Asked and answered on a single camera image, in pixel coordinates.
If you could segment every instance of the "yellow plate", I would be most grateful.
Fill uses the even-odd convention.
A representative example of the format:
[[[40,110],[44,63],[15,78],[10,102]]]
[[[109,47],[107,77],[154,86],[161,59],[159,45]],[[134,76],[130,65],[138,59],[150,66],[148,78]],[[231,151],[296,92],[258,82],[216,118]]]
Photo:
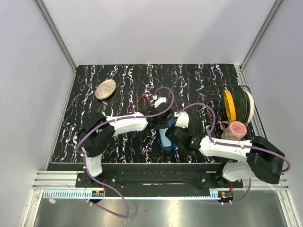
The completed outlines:
[[[224,105],[229,122],[237,120],[235,104],[233,103],[232,94],[228,90],[224,90]]]

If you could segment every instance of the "enclosure panel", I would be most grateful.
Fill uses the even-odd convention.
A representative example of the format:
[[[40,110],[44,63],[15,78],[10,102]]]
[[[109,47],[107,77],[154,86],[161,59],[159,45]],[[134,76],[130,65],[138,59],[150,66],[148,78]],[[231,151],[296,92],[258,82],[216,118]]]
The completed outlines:
[[[34,1],[0,9],[0,223],[14,227],[45,167],[72,70]]]
[[[301,219],[302,10],[302,1],[284,1],[245,68],[268,140],[291,161],[285,175]]]
[[[44,0],[77,64],[240,64],[274,0]]]
[[[244,192],[236,192],[236,199]],[[211,201],[131,200],[129,218],[118,218],[85,200],[57,199],[51,204],[42,199],[35,227],[285,227],[278,196],[274,192],[253,191],[237,205],[205,204]],[[115,212],[125,214],[121,200],[99,203]]]

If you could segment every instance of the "blue bottle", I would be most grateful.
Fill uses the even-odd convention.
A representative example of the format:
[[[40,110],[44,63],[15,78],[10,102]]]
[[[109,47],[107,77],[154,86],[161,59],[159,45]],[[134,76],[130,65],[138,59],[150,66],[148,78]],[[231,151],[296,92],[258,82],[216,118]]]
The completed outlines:
[[[168,122],[168,127],[165,129],[159,129],[160,133],[160,141],[161,141],[161,146],[163,148],[163,152],[169,153],[171,150],[175,149],[177,147],[176,144],[172,143],[166,136],[165,133],[167,129],[169,129],[171,126],[175,125],[176,121],[174,119],[170,119]]]

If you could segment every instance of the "white connector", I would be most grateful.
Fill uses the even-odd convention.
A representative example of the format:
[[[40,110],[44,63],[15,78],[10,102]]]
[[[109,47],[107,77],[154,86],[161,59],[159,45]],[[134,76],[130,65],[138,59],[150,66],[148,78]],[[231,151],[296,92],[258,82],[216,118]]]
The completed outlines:
[[[155,102],[155,108],[157,108],[161,103],[165,103],[166,102],[166,98],[165,97],[159,97],[157,99],[157,101]]]
[[[177,117],[179,117],[178,112],[174,112],[174,118],[177,118]]]
[[[176,126],[182,129],[188,128],[189,116],[185,111],[182,111],[178,114],[176,121]]]

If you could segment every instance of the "metal floor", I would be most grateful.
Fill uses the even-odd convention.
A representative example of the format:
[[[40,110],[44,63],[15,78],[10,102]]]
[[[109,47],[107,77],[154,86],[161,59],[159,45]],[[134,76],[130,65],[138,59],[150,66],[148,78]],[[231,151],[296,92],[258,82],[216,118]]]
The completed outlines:
[[[244,192],[235,192],[236,198]],[[99,203],[125,213],[121,200]],[[284,227],[286,221],[273,191],[252,191],[239,204],[211,205],[202,201],[129,201],[131,216],[118,218],[83,200],[42,199],[35,227]]]

